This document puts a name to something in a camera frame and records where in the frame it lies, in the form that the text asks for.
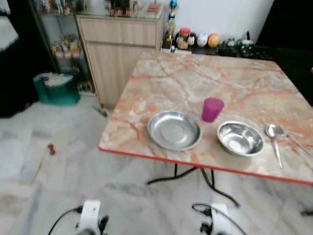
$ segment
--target green basket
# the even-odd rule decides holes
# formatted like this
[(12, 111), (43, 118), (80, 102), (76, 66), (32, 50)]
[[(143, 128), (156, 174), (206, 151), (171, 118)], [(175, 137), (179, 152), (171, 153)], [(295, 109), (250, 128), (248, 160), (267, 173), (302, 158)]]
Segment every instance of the green basket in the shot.
[(60, 75), (55, 73), (41, 73), (33, 78), (33, 82), (42, 104), (72, 106), (78, 103), (80, 95), (78, 93), (75, 76), (62, 75), (66, 82), (60, 85), (47, 86), (45, 81), (51, 75)]

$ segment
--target tiled floor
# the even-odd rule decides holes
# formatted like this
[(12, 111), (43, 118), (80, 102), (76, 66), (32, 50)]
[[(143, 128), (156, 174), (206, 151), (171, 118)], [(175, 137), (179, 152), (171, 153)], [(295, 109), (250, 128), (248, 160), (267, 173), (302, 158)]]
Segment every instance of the tiled floor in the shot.
[[(201, 173), (173, 182), (145, 182), (173, 174), (174, 165), (102, 153), (97, 145), (107, 122), (83, 97), (75, 107), (34, 104), (0, 120), (0, 235), (45, 235), (65, 210), (86, 198), (102, 202), (109, 235), (196, 235), (206, 220), (196, 202), (224, 202), (248, 235), (311, 235), (313, 187), (216, 172), (219, 189), (240, 203), (236, 209), (211, 191)], [(47, 145), (53, 143), (56, 155)], [(179, 171), (187, 169), (179, 166)], [(78, 215), (69, 215), (54, 235), (74, 234)], [(233, 235), (240, 233), (233, 228)]]

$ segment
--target marble tabletop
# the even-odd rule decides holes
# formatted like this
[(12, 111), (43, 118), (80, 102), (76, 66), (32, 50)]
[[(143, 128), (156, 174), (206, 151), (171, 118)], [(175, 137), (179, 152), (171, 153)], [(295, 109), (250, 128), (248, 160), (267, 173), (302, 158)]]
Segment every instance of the marble tabletop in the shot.
[[(201, 120), (203, 101), (216, 97), (225, 107), (214, 123)], [(149, 118), (163, 110), (185, 112), (203, 133), (200, 143), (175, 152), (155, 144)], [(263, 134), (265, 151), (256, 157), (226, 152), (217, 139), (224, 121), (250, 124)], [(196, 167), (313, 185), (313, 159), (289, 140), (279, 138), (284, 168), (279, 169), (267, 123), (280, 125), (313, 152), (313, 109), (272, 61), (144, 52), (107, 124), (99, 149)]]

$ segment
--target white wall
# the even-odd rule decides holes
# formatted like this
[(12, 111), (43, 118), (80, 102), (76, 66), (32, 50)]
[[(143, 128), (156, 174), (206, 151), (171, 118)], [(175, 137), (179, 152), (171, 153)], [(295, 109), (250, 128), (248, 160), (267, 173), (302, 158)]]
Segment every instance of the white wall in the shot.
[[(103, 0), (89, 0), (96, 4)], [(178, 0), (176, 29), (189, 27), (192, 31), (218, 33), (222, 40), (242, 38), (250, 31), (257, 40), (274, 0)], [(157, 0), (168, 5), (170, 0)]]

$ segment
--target stainless steel bowl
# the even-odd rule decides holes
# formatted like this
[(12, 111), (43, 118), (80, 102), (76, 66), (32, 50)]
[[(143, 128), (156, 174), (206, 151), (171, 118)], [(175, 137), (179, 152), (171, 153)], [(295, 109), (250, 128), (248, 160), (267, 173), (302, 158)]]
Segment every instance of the stainless steel bowl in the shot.
[(195, 120), (177, 111), (155, 114), (148, 122), (150, 137), (161, 147), (183, 151), (193, 148), (201, 139), (201, 129)]
[(254, 157), (261, 154), (265, 148), (261, 134), (241, 122), (224, 122), (219, 126), (217, 136), (228, 152), (238, 156)]

